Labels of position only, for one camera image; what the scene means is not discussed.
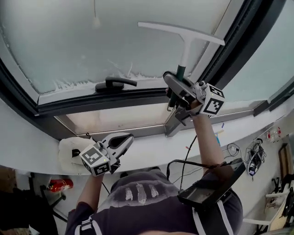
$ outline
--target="white cloth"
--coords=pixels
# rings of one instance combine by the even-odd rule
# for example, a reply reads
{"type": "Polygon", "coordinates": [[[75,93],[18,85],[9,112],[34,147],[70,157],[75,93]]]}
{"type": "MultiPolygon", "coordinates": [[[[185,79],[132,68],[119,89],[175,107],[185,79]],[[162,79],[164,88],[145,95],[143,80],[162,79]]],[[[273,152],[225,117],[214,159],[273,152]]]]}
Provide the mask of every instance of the white cloth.
{"type": "Polygon", "coordinates": [[[78,149],[82,152],[87,146],[94,145],[96,142],[91,139],[71,137],[59,142],[58,159],[61,168],[68,174],[90,174],[84,167],[80,156],[73,157],[72,150],[78,149]]]}

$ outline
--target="fiducial marker cube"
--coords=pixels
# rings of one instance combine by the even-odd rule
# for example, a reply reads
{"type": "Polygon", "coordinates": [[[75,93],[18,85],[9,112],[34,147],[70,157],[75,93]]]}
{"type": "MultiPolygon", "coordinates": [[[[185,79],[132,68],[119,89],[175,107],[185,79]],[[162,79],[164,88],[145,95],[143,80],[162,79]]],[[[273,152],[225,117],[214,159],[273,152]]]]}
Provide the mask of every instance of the fiducial marker cube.
{"type": "Polygon", "coordinates": [[[225,103],[224,93],[210,84],[207,84],[204,91],[206,92],[206,97],[200,113],[216,116],[225,103]]]}
{"type": "Polygon", "coordinates": [[[110,161],[93,145],[86,147],[80,154],[84,166],[94,176],[110,171],[110,161]]]}

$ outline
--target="window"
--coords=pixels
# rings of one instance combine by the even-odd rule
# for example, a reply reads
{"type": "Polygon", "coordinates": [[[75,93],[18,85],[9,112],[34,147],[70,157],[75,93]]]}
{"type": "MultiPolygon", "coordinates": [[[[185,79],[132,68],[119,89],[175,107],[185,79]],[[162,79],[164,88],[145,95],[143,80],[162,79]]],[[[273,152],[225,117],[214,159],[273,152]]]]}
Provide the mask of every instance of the window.
{"type": "Polygon", "coordinates": [[[185,74],[224,89],[214,122],[258,113],[293,92],[293,8],[290,0],[2,0],[0,96],[56,139],[121,130],[172,136],[183,126],[166,111],[162,75],[176,70],[183,42],[137,26],[152,21],[224,38],[225,46],[195,40],[185,74]],[[109,76],[137,86],[97,92],[109,76]]]}

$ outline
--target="floor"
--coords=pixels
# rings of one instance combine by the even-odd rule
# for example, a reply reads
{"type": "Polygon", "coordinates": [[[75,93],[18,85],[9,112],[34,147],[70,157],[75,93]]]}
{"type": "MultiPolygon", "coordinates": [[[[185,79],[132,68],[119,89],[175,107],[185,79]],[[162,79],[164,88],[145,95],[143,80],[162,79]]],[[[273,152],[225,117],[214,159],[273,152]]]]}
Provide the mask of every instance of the floor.
{"type": "MultiPolygon", "coordinates": [[[[245,156],[245,149],[247,146],[250,146],[250,142],[253,138],[257,137],[257,134],[255,136],[248,136],[245,139],[242,139],[240,141],[237,141],[236,144],[241,148],[241,154],[242,158],[247,160],[248,155],[245,156]]],[[[255,175],[254,180],[252,180],[252,177],[250,177],[246,172],[243,173],[243,175],[237,180],[237,182],[232,187],[234,191],[238,194],[238,196],[241,199],[241,202],[243,204],[243,214],[244,216],[250,212],[250,210],[256,205],[258,200],[262,198],[266,193],[268,193],[271,188],[273,188],[273,183],[271,182],[271,179],[279,175],[279,159],[278,159],[278,150],[281,146],[281,142],[276,143],[269,143],[267,141],[264,141],[262,144],[265,152],[266,152],[266,161],[259,169],[258,173],[255,175]]],[[[228,151],[226,148],[224,150],[224,155],[229,156],[228,151]]],[[[227,161],[231,161],[234,158],[238,158],[241,155],[238,154],[236,157],[228,157],[226,158],[227,161]]],[[[200,156],[194,156],[193,158],[190,158],[191,161],[200,162],[200,156]]],[[[166,165],[159,166],[161,170],[165,173],[166,172],[166,165]]],[[[203,171],[200,169],[197,170],[198,167],[186,165],[185,167],[185,174],[187,176],[184,177],[183,180],[183,188],[188,188],[192,183],[199,180],[202,177],[203,171]]],[[[178,188],[180,187],[180,179],[177,180],[181,176],[181,170],[182,170],[182,164],[180,163],[173,163],[170,166],[170,181],[175,182],[175,186],[178,188]]],[[[55,176],[55,175],[44,175],[44,174],[37,174],[35,178],[35,182],[37,184],[47,184],[50,177],[52,179],[60,179],[61,176],[55,176]]],[[[56,207],[56,210],[63,214],[64,216],[67,216],[68,212],[71,211],[77,202],[77,199],[85,185],[85,182],[88,178],[88,176],[70,176],[68,177],[73,181],[74,187],[72,189],[69,189],[68,191],[65,191],[66,200],[61,201],[56,207]]],[[[119,179],[119,174],[106,174],[104,176],[104,184],[108,189],[111,188],[112,184],[119,179]]],[[[108,196],[106,190],[102,188],[101,194],[100,194],[100,203],[102,203],[105,198],[108,196]]],[[[66,224],[56,219],[58,231],[60,235],[63,235],[65,232],[66,224]]],[[[256,226],[251,224],[244,223],[242,225],[240,235],[250,235],[255,230],[256,226]]]]}

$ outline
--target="squeegee handle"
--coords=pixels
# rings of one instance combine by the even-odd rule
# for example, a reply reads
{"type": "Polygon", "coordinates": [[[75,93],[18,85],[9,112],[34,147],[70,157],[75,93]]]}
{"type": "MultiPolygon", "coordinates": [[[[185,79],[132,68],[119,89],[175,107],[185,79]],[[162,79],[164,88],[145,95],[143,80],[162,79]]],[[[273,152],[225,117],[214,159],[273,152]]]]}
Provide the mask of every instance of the squeegee handle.
{"type": "MultiPolygon", "coordinates": [[[[175,77],[179,81],[183,80],[185,69],[186,69],[186,67],[183,67],[183,66],[180,66],[180,65],[178,66],[175,77]]],[[[172,92],[171,97],[170,97],[170,101],[169,101],[169,105],[168,105],[168,108],[167,108],[168,111],[172,111],[174,109],[175,103],[177,102],[178,99],[179,99],[178,96],[174,92],[172,92]]]]}

